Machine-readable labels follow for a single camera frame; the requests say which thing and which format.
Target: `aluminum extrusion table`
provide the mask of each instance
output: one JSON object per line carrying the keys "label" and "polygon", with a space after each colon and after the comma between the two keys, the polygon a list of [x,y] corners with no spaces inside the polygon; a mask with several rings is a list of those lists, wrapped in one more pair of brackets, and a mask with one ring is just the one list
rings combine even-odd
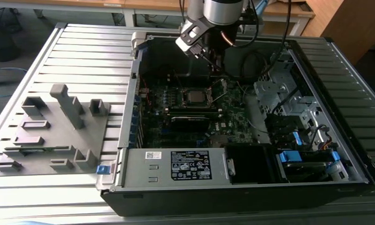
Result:
{"label": "aluminum extrusion table", "polygon": [[[15,133],[27,96],[49,100],[49,87],[65,83],[80,102],[111,103],[101,161],[118,157],[118,140],[131,74],[131,37],[135,31],[176,30],[59,24],[0,115],[3,145]],[[365,148],[375,158],[375,94],[334,43],[322,38],[290,37],[300,44]],[[51,224],[182,224],[284,219],[295,224],[375,221],[375,193],[341,199],[306,210],[252,214],[203,214],[183,217],[119,217],[95,188],[96,174],[0,177],[0,224],[39,221]]]}

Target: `blue tab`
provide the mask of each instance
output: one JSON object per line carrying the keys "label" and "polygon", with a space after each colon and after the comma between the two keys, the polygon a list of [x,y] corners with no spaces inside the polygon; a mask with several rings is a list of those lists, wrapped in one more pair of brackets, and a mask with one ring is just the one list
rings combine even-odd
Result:
{"label": "blue tab", "polygon": [[111,174],[111,166],[100,165],[97,166],[96,174],[99,175],[110,175]]}
{"label": "blue tab", "polygon": [[302,157],[299,151],[283,151],[279,154],[280,161],[284,162],[302,162]]}
{"label": "blue tab", "polygon": [[298,145],[303,145],[303,142],[302,142],[302,140],[300,140],[300,136],[299,136],[299,133],[298,133],[298,132],[294,132],[294,136],[295,136]]}
{"label": "blue tab", "polygon": [[341,160],[341,156],[337,151],[333,151],[333,157],[335,161]]}

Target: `barcode sticker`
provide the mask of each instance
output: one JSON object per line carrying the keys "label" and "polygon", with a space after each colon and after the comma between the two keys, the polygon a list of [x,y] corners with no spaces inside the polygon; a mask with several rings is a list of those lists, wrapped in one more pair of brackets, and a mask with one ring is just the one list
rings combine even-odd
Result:
{"label": "barcode sticker", "polygon": [[120,5],[120,4],[106,4],[106,3],[104,3],[104,6],[122,7],[122,5]]}
{"label": "barcode sticker", "polygon": [[160,151],[147,151],[146,159],[162,159],[162,152]]}

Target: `floor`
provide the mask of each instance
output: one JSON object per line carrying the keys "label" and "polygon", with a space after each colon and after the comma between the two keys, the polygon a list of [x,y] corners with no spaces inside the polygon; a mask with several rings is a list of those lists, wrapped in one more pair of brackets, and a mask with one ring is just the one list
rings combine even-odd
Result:
{"label": "floor", "polygon": [[[81,23],[95,25],[114,25],[110,13],[67,12],[44,10],[44,18],[37,19],[32,9],[20,9],[19,20],[24,30],[13,34],[13,40],[21,49],[21,56],[9,62],[0,63],[3,67],[20,67],[28,69],[57,22]],[[138,15],[138,25],[144,27],[178,28],[182,18],[178,16],[151,16],[152,22],[144,22],[144,17]],[[375,53],[369,52],[357,69],[375,90]],[[23,79],[21,71],[0,71],[0,95],[11,95]],[[0,97],[0,112],[9,97]]]}
{"label": "floor", "polygon": [[[19,12],[23,31],[12,36],[16,45],[21,49],[21,56],[16,60],[0,63],[0,68],[29,68],[59,22],[114,26],[111,13],[44,10],[44,18],[37,19],[32,9],[19,9]],[[182,22],[182,17],[164,15],[151,15],[151,22],[144,22],[144,17],[140,15],[138,15],[136,19],[138,26],[144,27],[178,28]],[[23,71],[0,70],[0,95],[11,95],[13,93],[23,77]],[[0,97],[0,113],[8,100],[9,97]]]}

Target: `wooden desk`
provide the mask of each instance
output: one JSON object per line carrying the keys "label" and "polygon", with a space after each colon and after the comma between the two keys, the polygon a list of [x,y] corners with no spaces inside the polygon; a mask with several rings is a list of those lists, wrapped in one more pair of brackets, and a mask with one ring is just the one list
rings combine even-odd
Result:
{"label": "wooden desk", "polygon": [[120,13],[126,0],[0,0],[0,7]]}
{"label": "wooden desk", "polygon": [[[186,11],[188,6],[188,0],[186,0]],[[126,0],[124,10],[132,10],[132,14],[150,14],[150,15],[182,15],[179,0]],[[267,6],[263,14],[263,20],[270,22],[270,28],[267,28],[266,24],[266,32],[274,33],[278,30],[278,27],[274,27],[272,22],[286,22],[287,16],[287,4],[283,2],[276,2]],[[309,20],[315,16],[314,12],[306,12],[300,8],[299,3],[292,3],[291,10],[291,23],[294,23],[291,27],[290,35],[300,36],[305,30],[305,27],[309,23]],[[127,18],[126,15],[127,26],[135,26],[132,18]]]}
{"label": "wooden desk", "polygon": [[[188,10],[188,1],[190,0],[186,0],[186,12]],[[126,16],[126,24],[130,27],[136,26],[136,14],[182,15],[179,0],[0,0],[0,7],[123,13]],[[276,2],[267,6],[263,19],[270,25],[267,28],[266,24],[266,31],[272,30],[272,27],[275,26],[272,23],[284,23],[286,15],[286,3]],[[294,23],[294,25],[290,35],[299,36],[302,34],[309,19],[313,18],[314,15],[313,12],[303,11],[298,3],[292,4],[291,23]]]}
{"label": "wooden desk", "polygon": [[353,64],[375,44],[375,0],[307,0],[317,13],[303,36],[330,37]]}

